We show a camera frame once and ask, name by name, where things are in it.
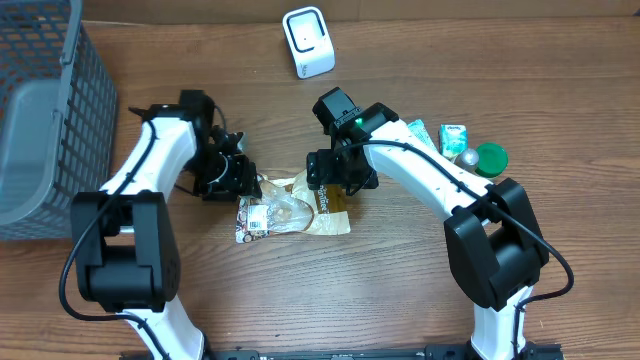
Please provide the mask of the brown white wrapper packet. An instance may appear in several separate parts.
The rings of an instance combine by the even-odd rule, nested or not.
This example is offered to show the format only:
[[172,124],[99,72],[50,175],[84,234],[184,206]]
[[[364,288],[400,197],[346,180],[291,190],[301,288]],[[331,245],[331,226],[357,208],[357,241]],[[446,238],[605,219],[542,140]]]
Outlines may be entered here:
[[235,240],[237,243],[249,243],[270,235],[268,209],[269,207],[266,204],[262,204],[256,198],[240,198],[235,226]]

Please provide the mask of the brown Pantree pouch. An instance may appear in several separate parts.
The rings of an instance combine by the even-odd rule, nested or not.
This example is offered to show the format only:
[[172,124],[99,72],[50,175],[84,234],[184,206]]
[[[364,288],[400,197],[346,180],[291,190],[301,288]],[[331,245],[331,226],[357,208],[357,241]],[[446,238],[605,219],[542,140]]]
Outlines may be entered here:
[[259,182],[262,197],[258,200],[268,209],[271,233],[301,232],[318,236],[343,235],[351,231],[345,194],[337,185],[310,190],[307,171],[293,178]]

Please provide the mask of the light green snack packet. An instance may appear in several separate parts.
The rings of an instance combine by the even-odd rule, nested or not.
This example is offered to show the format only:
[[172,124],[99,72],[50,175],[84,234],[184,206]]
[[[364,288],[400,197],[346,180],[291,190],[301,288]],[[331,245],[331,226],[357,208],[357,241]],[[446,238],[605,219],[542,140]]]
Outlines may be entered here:
[[427,147],[429,147],[436,153],[439,152],[432,137],[429,135],[424,122],[421,119],[416,119],[408,123],[407,126],[412,135],[414,135],[417,139],[419,139],[422,143],[424,143]]

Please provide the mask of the small green tissue packet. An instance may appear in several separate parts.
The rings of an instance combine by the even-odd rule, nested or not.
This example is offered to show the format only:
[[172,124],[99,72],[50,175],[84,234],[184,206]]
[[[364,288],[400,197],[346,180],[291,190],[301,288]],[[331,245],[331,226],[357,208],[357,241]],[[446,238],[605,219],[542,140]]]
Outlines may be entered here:
[[439,130],[440,152],[451,160],[468,148],[468,134],[465,125],[442,124]]

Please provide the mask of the clear bottle with silver cap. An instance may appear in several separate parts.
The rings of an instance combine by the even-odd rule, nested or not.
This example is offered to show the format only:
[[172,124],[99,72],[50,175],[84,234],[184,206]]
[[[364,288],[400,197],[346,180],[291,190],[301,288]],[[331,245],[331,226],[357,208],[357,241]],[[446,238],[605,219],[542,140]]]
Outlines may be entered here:
[[465,171],[473,173],[479,164],[480,156],[473,148],[467,148],[458,154],[454,159],[454,164]]

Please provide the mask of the green lid white jar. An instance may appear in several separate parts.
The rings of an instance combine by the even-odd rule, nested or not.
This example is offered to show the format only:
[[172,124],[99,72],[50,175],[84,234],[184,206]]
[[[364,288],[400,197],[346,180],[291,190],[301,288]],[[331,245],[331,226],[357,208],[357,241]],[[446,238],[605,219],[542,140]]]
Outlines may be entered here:
[[485,178],[501,175],[508,166],[507,151],[496,143],[483,143],[476,148],[479,160],[475,172]]

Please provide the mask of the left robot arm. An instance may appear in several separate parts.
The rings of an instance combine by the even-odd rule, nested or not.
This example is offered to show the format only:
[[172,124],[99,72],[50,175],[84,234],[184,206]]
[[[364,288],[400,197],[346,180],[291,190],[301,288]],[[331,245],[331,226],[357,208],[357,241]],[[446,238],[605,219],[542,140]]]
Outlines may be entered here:
[[59,301],[80,321],[127,322],[149,359],[212,359],[178,297],[181,260],[167,201],[184,171],[194,177],[193,196],[205,201],[261,197],[246,135],[215,124],[220,108],[202,90],[131,111],[141,134],[128,159],[99,190],[73,198]]

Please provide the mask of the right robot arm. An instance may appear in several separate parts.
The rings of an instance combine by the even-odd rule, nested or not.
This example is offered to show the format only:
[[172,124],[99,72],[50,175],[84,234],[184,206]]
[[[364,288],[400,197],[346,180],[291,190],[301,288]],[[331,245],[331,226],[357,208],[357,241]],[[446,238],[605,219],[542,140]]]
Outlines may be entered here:
[[433,211],[444,226],[450,271],[474,304],[465,345],[430,345],[428,359],[558,359],[558,346],[523,334],[524,300],[549,260],[522,186],[464,170],[411,132],[387,106],[357,106],[340,88],[322,95],[313,113],[331,139],[307,156],[307,184],[340,186],[352,196],[375,189],[385,174]]

